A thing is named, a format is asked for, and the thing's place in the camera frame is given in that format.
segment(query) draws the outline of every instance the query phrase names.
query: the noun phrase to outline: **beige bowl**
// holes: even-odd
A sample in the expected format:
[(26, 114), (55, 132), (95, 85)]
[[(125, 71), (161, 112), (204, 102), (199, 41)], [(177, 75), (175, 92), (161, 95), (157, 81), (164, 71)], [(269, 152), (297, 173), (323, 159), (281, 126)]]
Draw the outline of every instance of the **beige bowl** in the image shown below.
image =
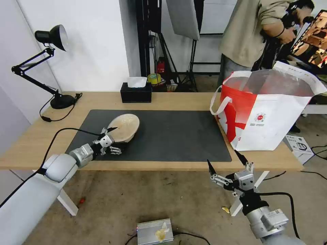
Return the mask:
[(139, 128), (140, 120), (134, 114), (123, 114), (116, 117), (109, 124), (110, 128), (117, 127), (110, 134), (115, 142), (129, 142)]

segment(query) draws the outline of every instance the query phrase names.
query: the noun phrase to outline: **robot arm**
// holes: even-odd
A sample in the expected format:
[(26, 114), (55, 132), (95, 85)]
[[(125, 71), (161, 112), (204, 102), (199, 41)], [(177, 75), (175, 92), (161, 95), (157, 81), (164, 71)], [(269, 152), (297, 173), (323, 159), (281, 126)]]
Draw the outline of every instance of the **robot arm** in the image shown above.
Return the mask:
[(208, 160), (211, 180), (228, 191), (242, 192), (239, 200), (243, 205), (242, 212), (250, 222), (250, 228), (257, 239), (265, 245), (305, 245), (298, 238), (290, 238), (283, 234), (288, 218), (281, 209), (271, 211), (266, 201), (261, 200), (254, 186), (254, 164), (246, 163), (245, 170), (222, 177), (216, 174)]
[(18, 245), (26, 240), (77, 169), (104, 155), (114, 143), (109, 135), (114, 129), (104, 128), (91, 145), (52, 155), (0, 205), (0, 244)]

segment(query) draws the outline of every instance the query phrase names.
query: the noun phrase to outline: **crumpled paper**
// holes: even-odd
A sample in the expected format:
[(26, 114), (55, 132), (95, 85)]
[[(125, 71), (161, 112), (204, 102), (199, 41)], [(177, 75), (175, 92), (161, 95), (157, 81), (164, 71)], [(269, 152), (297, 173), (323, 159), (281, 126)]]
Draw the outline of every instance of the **crumpled paper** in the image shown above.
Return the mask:
[(158, 238), (158, 240), (160, 242), (162, 242), (165, 239), (167, 232), (169, 232), (169, 229), (167, 228), (166, 222), (164, 222), (162, 224), (161, 229), (160, 230), (157, 230), (156, 233), (155, 233), (156, 234), (156, 237)]

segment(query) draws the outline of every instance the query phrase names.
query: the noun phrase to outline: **black desk mat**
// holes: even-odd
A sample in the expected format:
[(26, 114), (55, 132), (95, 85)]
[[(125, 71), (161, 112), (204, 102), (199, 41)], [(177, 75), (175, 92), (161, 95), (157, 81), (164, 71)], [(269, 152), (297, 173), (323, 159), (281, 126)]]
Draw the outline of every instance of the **black desk mat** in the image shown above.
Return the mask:
[[(100, 133), (117, 116), (132, 113), (140, 127), (121, 155), (109, 149), (99, 161), (230, 162), (225, 141), (209, 111), (91, 110), (80, 129)], [(77, 132), (66, 153), (96, 136)]]

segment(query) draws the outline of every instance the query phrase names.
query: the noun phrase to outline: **person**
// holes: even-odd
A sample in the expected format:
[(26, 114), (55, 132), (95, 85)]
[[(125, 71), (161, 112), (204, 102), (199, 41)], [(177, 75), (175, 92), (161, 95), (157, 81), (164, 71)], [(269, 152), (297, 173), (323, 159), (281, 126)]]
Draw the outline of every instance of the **person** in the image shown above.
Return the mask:
[[(294, 0), (238, 0), (223, 34), (220, 45), (221, 64), (217, 82), (219, 87), (233, 72), (251, 71), (253, 64), (261, 57), (265, 42), (261, 30), (271, 37), (287, 44), (295, 39), (294, 28), (286, 29), (281, 18)], [(309, 16), (314, 9), (311, 0), (298, 0), (294, 12), (298, 22)]]

